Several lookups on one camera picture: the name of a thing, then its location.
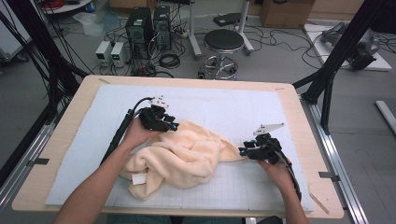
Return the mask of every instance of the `round stool seat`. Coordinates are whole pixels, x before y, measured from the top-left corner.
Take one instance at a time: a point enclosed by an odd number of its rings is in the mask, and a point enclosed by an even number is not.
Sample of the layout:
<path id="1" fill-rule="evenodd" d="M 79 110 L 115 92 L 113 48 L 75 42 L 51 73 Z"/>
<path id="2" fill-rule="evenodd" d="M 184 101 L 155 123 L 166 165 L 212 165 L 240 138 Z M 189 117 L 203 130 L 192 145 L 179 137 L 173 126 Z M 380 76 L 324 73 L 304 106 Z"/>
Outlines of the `round stool seat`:
<path id="1" fill-rule="evenodd" d="M 230 30 L 214 30 L 205 35 L 205 46 L 218 53 L 235 53 L 244 47 L 244 38 Z"/>

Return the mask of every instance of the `metal rail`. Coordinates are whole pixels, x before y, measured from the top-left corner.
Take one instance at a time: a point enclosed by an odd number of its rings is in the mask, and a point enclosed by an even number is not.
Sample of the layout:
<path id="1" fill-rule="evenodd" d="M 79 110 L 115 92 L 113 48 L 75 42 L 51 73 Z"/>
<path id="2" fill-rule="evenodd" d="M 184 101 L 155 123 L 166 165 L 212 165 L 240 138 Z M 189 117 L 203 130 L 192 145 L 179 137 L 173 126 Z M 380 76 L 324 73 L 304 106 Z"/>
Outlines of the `metal rail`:
<path id="1" fill-rule="evenodd" d="M 25 178 L 29 175 L 35 159 L 40 155 L 44 146 L 49 141 L 55 124 L 52 122 L 49 125 L 44 125 L 38 135 L 36 136 L 33 143 L 29 146 L 26 153 L 23 155 L 21 160 L 18 162 L 15 169 L 9 175 L 7 181 L 0 189 L 0 214 L 7 206 L 9 200 L 15 196 L 16 191 L 21 187 Z"/>
<path id="2" fill-rule="evenodd" d="M 343 193 L 346 205 L 348 207 L 349 214 L 351 215 L 354 223 L 356 224 L 367 224 L 369 223 L 366 215 L 364 214 L 361 203 L 359 202 L 358 196 L 350 183 L 349 177 L 347 176 L 346 169 L 341 161 L 341 158 L 335 148 L 334 142 L 330 135 L 327 135 L 322 126 L 320 125 L 320 109 L 318 105 L 308 105 L 309 110 L 314 119 L 315 125 L 318 129 L 322 145 L 325 149 L 327 159 L 332 166 L 332 171 L 337 175 L 340 181 L 336 182 Z"/>

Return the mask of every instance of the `hand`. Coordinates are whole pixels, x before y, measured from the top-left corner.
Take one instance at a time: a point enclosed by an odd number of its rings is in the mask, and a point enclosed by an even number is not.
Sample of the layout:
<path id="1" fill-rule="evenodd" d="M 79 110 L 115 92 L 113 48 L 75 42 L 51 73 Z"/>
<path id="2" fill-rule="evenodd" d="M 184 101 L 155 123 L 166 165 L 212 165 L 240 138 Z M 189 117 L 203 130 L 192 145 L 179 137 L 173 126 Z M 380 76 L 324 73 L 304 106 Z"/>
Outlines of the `hand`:
<path id="1" fill-rule="evenodd" d="M 294 185 L 291 180 L 289 170 L 283 161 L 279 160 L 279 162 L 277 162 L 275 165 L 266 161 L 257 161 L 257 163 L 270 176 L 274 184 L 281 192 L 285 192 L 286 190 L 294 191 Z"/>
<path id="2" fill-rule="evenodd" d="M 150 131 L 143 127 L 140 118 L 132 120 L 131 124 L 125 132 L 124 138 L 120 142 L 120 146 L 133 149 L 145 143 L 150 137 L 160 134 L 161 132 Z"/>

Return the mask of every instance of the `towel label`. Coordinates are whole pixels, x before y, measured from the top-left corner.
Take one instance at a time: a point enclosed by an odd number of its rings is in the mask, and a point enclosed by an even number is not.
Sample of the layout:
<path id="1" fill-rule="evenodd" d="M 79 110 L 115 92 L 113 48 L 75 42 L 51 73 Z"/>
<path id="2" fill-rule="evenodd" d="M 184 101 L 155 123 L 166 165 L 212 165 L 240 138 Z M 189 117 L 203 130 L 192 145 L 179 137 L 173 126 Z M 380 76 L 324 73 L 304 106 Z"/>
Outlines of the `towel label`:
<path id="1" fill-rule="evenodd" d="M 133 185 L 146 184 L 146 176 L 147 174 L 132 175 L 132 184 Z"/>

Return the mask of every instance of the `human arm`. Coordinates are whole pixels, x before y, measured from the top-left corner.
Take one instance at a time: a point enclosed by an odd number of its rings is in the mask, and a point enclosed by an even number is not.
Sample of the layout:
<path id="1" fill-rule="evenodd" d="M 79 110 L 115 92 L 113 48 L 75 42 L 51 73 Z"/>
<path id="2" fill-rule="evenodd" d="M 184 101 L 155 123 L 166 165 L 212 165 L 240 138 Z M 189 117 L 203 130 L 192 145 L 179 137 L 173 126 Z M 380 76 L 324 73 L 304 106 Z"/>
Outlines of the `human arm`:
<path id="1" fill-rule="evenodd" d="M 257 163 L 265 170 L 274 184 L 279 188 L 280 194 L 282 195 L 283 202 L 285 204 L 286 222 L 288 224 L 308 223 L 308 219 L 306 218 L 304 210 L 300 204 L 300 200 L 297 197 L 286 164 L 283 162 L 278 162 L 277 164 L 272 165 L 266 161 L 257 161 Z"/>
<path id="2" fill-rule="evenodd" d="M 53 223 L 93 223 L 129 153 L 157 134 L 159 132 L 144 129 L 140 119 L 134 119 L 120 144 L 67 198 Z"/>

